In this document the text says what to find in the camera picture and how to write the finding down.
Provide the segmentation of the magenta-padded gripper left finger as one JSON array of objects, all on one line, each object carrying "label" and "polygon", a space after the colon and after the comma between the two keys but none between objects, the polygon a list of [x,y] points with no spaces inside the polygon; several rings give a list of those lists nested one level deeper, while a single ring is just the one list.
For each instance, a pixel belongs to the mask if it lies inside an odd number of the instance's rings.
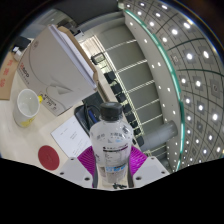
[{"label": "magenta-padded gripper left finger", "polygon": [[92,148],[88,147],[77,158],[69,158],[58,176],[84,188],[96,188],[98,173]]}]

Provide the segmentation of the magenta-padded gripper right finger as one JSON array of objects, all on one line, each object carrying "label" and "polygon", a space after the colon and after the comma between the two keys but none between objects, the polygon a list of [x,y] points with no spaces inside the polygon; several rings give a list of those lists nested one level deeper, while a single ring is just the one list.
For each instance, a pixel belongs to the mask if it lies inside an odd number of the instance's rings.
[{"label": "magenta-padded gripper right finger", "polygon": [[139,149],[131,148],[127,174],[128,186],[130,188],[143,187],[168,174],[169,172],[156,157],[147,157]]}]

